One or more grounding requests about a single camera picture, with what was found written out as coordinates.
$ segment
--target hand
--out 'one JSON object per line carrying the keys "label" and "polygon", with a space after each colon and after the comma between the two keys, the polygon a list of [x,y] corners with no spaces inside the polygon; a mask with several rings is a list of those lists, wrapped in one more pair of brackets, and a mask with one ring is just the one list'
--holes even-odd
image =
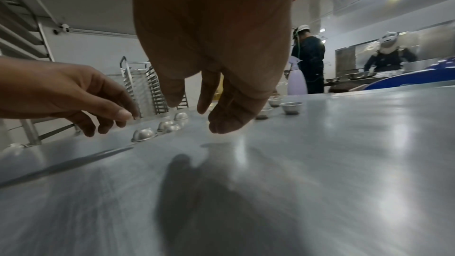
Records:
{"label": "hand", "polygon": [[85,65],[25,61],[0,57],[0,118],[65,118],[86,136],[139,117],[126,90],[96,69]]}
{"label": "hand", "polygon": [[209,115],[213,133],[241,128],[260,112],[286,65],[292,0],[134,0],[136,32],[168,105],[184,79],[202,72],[198,112],[223,93]]}

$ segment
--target metal bowl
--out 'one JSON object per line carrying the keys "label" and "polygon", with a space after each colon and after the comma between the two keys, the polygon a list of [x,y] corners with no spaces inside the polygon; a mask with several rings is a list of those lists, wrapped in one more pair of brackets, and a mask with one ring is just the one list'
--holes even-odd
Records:
{"label": "metal bowl", "polygon": [[188,119],[188,118],[189,118],[189,116],[186,112],[178,112],[174,116],[174,120],[184,120],[184,119]]}
{"label": "metal bowl", "polygon": [[264,120],[264,119],[269,118],[269,113],[272,110],[273,110],[273,108],[271,108],[271,107],[262,108],[261,112],[259,112],[259,114],[256,115],[256,119],[257,120]]}
{"label": "metal bowl", "polygon": [[335,83],[340,81],[341,77],[335,77],[335,78],[327,78],[326,81],[327,83]]}
{"label": "metal bowl", "polygon": [[283,102],[283,98],[270,98],[269,99],[269,105],[272,107],[279,107],[282,102]]}
{"label": "metal bowl", "polygon": [[286,113],[286,115],[299,114],[302,105],[303,105],[302,102],[287,102],[280,104],[281,108],[283,108],[283,111],[284,113]]}
{"label": "metal bowl", "polygon": [[171,132],[174,132],[174,131],[178,131],[180,129],[181,129],[180,125],[175,124],[175,125],[172,125],[172,126],[168,127],[166,129],[166,133],[171,133]]}
{"label": "metal bowl", "polygon": [[138,129],[134,131],[131,142],[141,142],[156,137],[156,133],[151,128]]}
{"label": "metal bowl", "polygon": [[158,132],[166,131],[166,129],[168,129],[168,128],[171,127],[172,125],[175,125],[175,122],[172,121],[172,120],[161,121],[160,124],[158,125],[157,131],[158,131]]}
{"label": "metal bowl", "polygon": [[350,80],[359,80],[359,79],[365,79],[368,76],[368,73],[366,73],[366,72],[358,72],[358,73],[346,74],[346,76]]}

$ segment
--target metal table surface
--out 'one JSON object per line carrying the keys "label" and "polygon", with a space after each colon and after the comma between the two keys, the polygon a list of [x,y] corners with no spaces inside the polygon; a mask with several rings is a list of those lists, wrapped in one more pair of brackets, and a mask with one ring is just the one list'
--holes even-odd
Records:
{"label": "metal table surface", "polygon": [[452,256],[455,88],[388,91],[223,136],[192,111],[134,145],[159,119],[24,149],[0,162],[29,167],[0,175],[1,255]]}

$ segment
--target metal rack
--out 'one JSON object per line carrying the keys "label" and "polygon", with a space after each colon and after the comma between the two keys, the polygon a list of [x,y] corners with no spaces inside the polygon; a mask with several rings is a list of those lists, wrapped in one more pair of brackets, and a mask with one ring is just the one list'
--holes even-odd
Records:
{"label": "metal rack", "polygon": [[[0,55],[14,58],[54,61],[41,22],[22,0],[0,0],[0,51]],[[39,135],[35,124],[52,120],[55,118],[21,120],[30,145],[40,145],[42,140],[70,128],[80,133],[71,124]]]}
{"label": "metal rack", "polygon": [[[169,112],[170,108],[161,92],[158,76],[150,62],[128,62],[126,57],[122,57],[120,70],[123,84],[131,98],[138,104],[141,117]],[[188,106],[188,100],[184,94],[177,109]]]}

